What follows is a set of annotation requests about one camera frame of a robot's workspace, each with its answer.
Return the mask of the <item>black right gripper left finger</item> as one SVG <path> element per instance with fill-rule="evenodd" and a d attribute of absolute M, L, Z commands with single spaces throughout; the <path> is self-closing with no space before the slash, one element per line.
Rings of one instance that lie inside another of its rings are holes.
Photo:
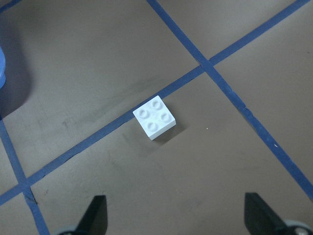
<path fill-rule="evenodd" d="M 105 195 L 94 196 L 75 231 L 83 235 L 106 234 L 107 200 Z"/>

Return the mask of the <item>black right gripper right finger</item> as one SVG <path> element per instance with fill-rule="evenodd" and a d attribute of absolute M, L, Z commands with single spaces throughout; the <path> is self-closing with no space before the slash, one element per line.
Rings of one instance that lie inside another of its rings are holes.
<path fill-rule="evenodd" d="M 251 235 L 290 235 L 285 222 L 255 192 L 245 193 L 244 223 Z"/>

